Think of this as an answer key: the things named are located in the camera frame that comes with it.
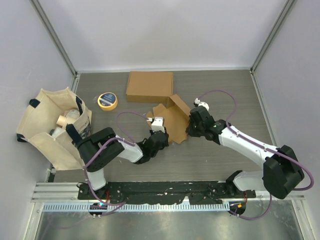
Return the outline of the large brown cardboard box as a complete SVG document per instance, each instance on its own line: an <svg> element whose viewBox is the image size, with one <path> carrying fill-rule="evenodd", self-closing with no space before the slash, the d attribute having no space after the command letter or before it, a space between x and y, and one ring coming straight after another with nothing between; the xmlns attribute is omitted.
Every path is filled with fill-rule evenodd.
<svg viewBox="0 0 320 240"><path fill-rule="evenodd" d="M172 72L131 71L127 82L126 99L133 103L165 104L173 95Z"/></svg>

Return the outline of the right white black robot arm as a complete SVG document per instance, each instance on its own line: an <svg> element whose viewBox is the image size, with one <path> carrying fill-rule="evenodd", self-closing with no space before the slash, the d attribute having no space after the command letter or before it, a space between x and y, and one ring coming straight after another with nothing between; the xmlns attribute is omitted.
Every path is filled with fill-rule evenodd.
<svg viewBox="0 0 320 240"><path fill-rule="evenodd" d="M204 137L218 145L228 147L247 157L261 169L245 172L238 170L228 179L226 193L233 198L244 191L268 191L278 199L285 199L305 178L297 165L294 151L287 145L277 147L260 142L225 120L214 120L204 106L197 106L189 113L187 134L190 137Z"/></svg>

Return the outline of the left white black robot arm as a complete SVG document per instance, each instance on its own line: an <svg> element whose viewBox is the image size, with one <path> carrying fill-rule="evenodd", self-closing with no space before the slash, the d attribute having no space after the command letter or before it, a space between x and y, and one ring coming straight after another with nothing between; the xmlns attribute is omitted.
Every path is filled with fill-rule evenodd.
<svg viewBox="0 0 320 240"><path fill-rule="evenodd" d="M81 185L78 197L84 199L102 199L107 192L107 181L104 167L115 158L122 158L140 165L154 158L158 151L169 146L169 135L166 130L150 130L149 138L137 143L128 142L116 135L111 127L82 138L72 124L66 132L77 148L84 163L83 170L87 183Z"/></svg>

